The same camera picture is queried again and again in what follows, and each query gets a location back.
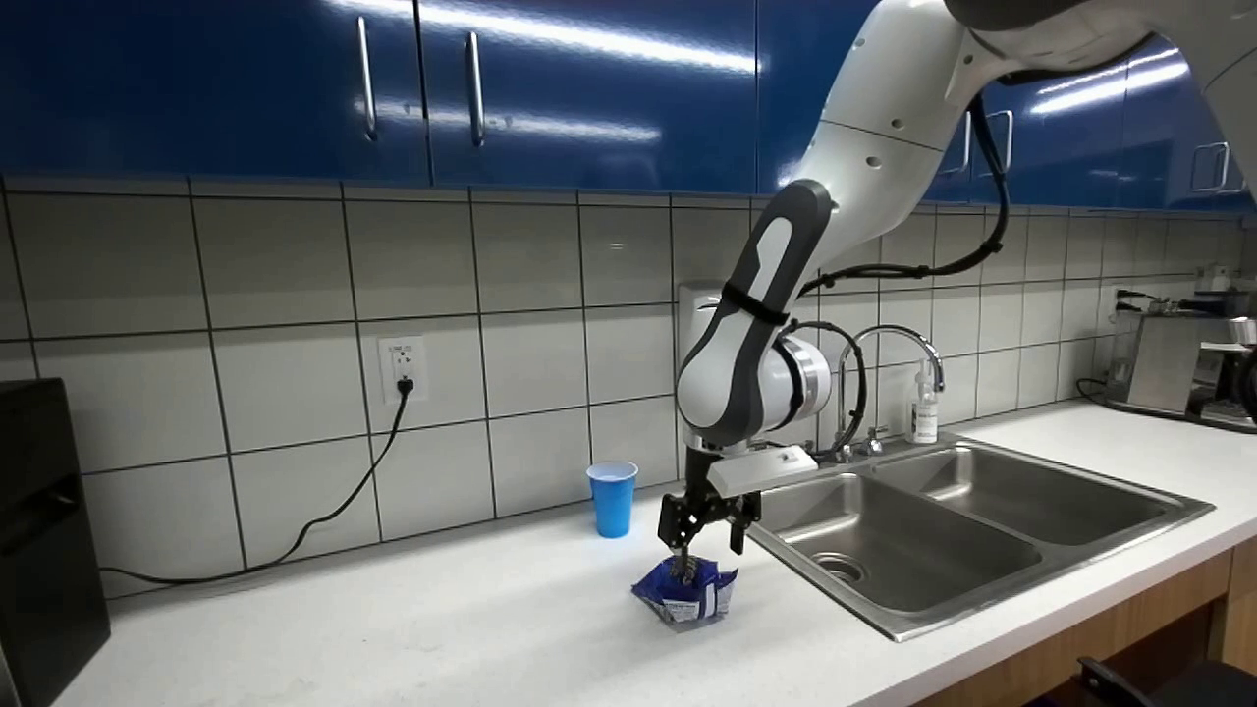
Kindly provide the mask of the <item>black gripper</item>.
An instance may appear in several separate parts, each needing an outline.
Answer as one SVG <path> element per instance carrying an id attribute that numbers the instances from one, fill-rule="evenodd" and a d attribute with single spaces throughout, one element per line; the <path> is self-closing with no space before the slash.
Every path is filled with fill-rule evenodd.
<path id="1" fill-rule="evenodd" d="M 683 490 L 661 499 L 657 537 L 670 551 L 670 572 L 683 583 L 695 579 L 690 537 L 708 521 L 728 521 L 729 551 L 744 553 L 747 531 L 761 517 L 757 490 L 740 499 L 716 495 L 716 489 L 708 482 L 712 462 L 716 462 L 716 451 L 690 448 L 683 461 Z"/>

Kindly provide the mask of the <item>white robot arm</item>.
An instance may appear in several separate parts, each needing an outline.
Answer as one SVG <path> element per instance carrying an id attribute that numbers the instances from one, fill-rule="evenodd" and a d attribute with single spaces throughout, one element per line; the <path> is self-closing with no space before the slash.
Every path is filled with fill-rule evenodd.
<path id="1" fill-rule="evenodd" d="M 704 528 L 749 528 L 757 490 L 801 462 L 755 440 L 827 396 L 826 352 L 791 317 L 805 280 L 916 211 L 952 139 L 983 123 L 988 84 L 1092 74 L 1149 37 L 1180 47 L 1232 156 L 1252 168 L 1252 0 L 876 0 L 796 172 L 761 205 L 679 364 L 675 404 L 695 443 L 683 489 L 661 504 L 670 572 L 695 569 Z"/>

